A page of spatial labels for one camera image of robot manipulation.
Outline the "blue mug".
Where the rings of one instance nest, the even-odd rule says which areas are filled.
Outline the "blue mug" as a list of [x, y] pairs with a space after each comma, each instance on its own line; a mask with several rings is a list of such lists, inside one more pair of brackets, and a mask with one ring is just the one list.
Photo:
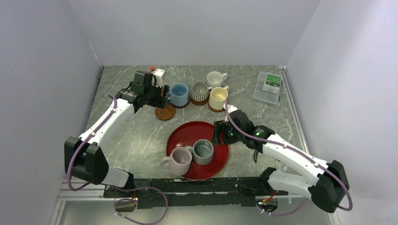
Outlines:
[[169, 95], [169, 101], [177, 106], [183, 106], [189, 101], [189, 90], [183, 83], [173, 84], [169, 90]]

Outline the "cream yellow mug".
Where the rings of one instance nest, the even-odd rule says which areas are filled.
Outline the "cream yellow mug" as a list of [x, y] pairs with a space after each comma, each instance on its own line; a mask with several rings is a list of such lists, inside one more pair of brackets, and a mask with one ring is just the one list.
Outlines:
[[215, 87], [211, 90], [208, 104], [214, 109], [222, 109], [229, 96], [229, 86]]

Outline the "grey-green mug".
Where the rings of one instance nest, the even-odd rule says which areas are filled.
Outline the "grey-green mug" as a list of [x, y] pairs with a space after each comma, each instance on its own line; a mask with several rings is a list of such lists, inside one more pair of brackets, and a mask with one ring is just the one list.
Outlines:
[[209, 140], [200, 139], [193, 146], [185, 146], [185, 148], [191, 152], [193, 161], [198, 165], [207, 165], [213, 160], [214, 147]]

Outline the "grey ribbed mug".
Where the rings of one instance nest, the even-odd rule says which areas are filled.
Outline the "grey ribbed mug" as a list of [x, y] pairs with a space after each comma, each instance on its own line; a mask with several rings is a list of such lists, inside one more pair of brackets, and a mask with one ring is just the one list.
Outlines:
[[209, 92], [213, 89], [204, 82], [196, 82], [191, 87], [191, 98], [196, 102], [203, 102], [209, 97]]

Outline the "white mug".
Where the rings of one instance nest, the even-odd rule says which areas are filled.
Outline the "white mug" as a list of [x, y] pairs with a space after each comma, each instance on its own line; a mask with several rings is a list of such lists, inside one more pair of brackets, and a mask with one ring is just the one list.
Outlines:
[[212, 71], [210, 73], [208, 73], [207, 75], [207, 85], [211, 86], [211, 87], [222, 87], [223, 86], [223, 82], [226, 80], [226, 78], [228, 77], [227, 73], [220, 73], [217, 71]]

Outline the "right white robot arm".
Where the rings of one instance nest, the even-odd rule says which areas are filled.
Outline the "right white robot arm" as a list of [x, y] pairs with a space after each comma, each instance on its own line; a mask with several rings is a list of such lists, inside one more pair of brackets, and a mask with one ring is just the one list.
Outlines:
[[286, 191], [310, 199], [318, 208], [334, 213], [336, 209], [351, 211], [352, 198], [344, 166], [311, 156], [288, 143], [274, 130], [254, 125], [247, 115], [233, 105], [227, 106], [224, 120], [214, 122], [211, 139], [215, 145], [242, 142], [246, 147], [285, 163], [299, 174], [288, 174], [267, 168], [259, 176], [259, 190], [269, 195]]

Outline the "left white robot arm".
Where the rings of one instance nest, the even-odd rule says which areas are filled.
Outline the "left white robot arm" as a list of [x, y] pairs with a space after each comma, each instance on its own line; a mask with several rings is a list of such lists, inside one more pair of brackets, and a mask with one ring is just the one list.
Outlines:
[[128, 87], [109, 94], [112, 104], [87, 131], [64, 143], [64, 164], [70, 190], [78, 191], [89, 184], [109, 185], [124, 197], [134, 193], [134, 175], [111, 167], [103, 153], [108, 141], [121, 125], [145, 105], [164, 109], [168, 104], [169, 86], [164, 84], [166, 71], [152, 68], [136, 71]]

